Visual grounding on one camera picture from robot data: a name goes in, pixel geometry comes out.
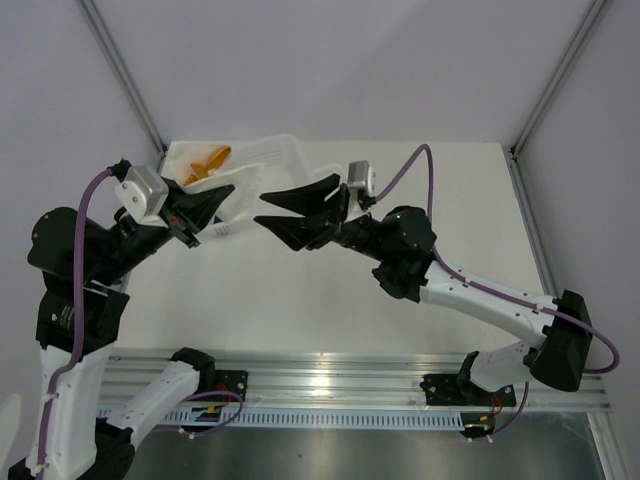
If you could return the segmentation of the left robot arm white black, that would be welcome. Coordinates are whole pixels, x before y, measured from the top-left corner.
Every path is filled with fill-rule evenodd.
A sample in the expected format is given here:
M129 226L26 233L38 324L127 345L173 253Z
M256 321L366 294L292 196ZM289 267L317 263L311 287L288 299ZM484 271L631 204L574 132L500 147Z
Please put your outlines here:
M219 380L212 356L184 347L123 407L98 413L100 387L129 297L117 284L171 240L188 247L232 193L225 185L189 194L165 178L121 179L122 208L111 227L78 208L45 213L32 232L31 266L42 272L36 340L42 365L38 427L12 479L121 479L142 441L180 403L241 401Z

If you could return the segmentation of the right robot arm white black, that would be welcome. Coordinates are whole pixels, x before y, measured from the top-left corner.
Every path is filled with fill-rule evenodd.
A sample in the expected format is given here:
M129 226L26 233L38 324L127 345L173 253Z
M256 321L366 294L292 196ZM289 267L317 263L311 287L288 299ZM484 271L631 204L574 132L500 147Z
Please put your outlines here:
M286 210L255 222L294 251L335 243L378 261L372 275L395 299L438 305L499 328L517 343L494 351L474 351L456 380L458 395L479 403L512 384L536 380L564 392L579 389L592 334L583 298L565 292L559 299L530 296L445 266L437 257L437 236L424 209L399 206L376 220L374 199L336 174L261 200Z

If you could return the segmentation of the orange plastic spoon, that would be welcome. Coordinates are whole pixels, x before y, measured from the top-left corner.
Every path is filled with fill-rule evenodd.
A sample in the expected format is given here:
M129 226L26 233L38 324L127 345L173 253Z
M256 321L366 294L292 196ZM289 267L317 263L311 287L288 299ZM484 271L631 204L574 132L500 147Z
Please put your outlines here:
M230 156L232 148L224 145L212 151L204 163L193 163L192 169L198 179L206 178L209 173L219 169Z

